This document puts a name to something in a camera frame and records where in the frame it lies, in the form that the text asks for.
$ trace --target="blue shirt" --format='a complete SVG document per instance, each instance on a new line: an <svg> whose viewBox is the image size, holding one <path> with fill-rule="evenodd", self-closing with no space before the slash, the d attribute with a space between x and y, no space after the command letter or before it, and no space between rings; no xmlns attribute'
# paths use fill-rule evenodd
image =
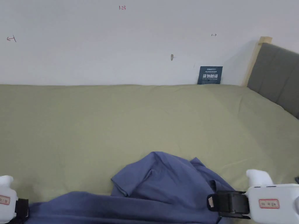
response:
<svg viewBox="0 0 299 224"><path fill-rule="evenodd" d="M216 224L218 213L208 210L207 196L233 190L197 158L188 161L164 152L127 165L112 181L111 196L71 192L32 204L26 223Z"/></svg>

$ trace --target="mattress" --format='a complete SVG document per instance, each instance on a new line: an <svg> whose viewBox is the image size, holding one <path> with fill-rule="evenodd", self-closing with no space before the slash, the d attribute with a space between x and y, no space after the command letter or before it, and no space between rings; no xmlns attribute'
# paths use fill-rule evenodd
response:
<svg viewBox="0 0 299 224"><path fill-rule="evenodd" d="M197 157L237 190L247 169L299 175L299 121L247 87L0 85L0 105L0 175L31 202L110 194L151 151Z"/></svg>

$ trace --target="shirt sleeve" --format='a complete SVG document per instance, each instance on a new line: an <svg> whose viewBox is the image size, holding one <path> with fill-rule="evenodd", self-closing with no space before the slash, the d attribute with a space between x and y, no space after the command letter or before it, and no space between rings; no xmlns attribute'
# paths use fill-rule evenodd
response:
<svg viewBox="0 0 299 224"><path fill-rule="evenodd" d="M114 187L111 196L129 197L151 174L151 167L155 163L153 153L148 154L138 162L127 165L111 178Z"/></svg>

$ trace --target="sign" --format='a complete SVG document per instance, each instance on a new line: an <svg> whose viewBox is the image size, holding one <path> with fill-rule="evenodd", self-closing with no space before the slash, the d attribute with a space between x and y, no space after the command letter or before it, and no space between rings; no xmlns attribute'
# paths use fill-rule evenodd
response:
<svg viewBox="0 0 299 224"><path fill-rule="evenodd" d="M223 66L201 66L197 84L220 84Z"/></svg>
<svg viewBox="0 0 299 224"><path fill-rule="evenodd" d="M0 195L0 204L9 205L10 204L10 197Z"/></svg>
<svg viewBox="0 0 299 224"><path fill-rule="evenodd" d="M260 199L259 204L260 208L280 208L278 199Z"/></svg>

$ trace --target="gray upholstered headboard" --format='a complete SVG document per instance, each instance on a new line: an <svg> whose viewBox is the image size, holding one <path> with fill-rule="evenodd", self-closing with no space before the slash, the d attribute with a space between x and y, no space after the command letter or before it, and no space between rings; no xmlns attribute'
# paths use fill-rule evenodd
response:
<svg viewBox="0 0 299 224"><path fill-rule="evenodd" d="M299 119L299 54L263 43L247 87Z"/></svg>

